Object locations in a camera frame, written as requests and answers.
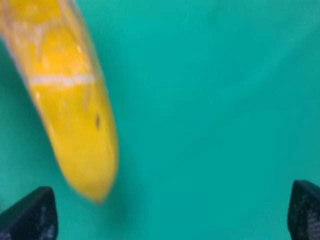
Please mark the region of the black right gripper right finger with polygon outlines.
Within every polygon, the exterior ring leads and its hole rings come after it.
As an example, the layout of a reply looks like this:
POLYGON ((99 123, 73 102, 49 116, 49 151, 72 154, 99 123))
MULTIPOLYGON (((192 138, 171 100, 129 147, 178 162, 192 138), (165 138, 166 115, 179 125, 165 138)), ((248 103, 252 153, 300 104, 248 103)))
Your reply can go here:
POLYGON ((287 228, 292 240, 320 239, 320 187, 308 180, 294 180, 287 228))

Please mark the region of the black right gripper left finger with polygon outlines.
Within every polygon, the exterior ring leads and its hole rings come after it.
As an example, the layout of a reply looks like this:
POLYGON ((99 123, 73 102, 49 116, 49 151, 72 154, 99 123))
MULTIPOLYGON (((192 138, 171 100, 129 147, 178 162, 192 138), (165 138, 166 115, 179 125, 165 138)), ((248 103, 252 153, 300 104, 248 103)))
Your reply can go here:
POLYGON ((54 190, 40 186, 0 213, 2 240, 56 240, 58 211, 54 190))

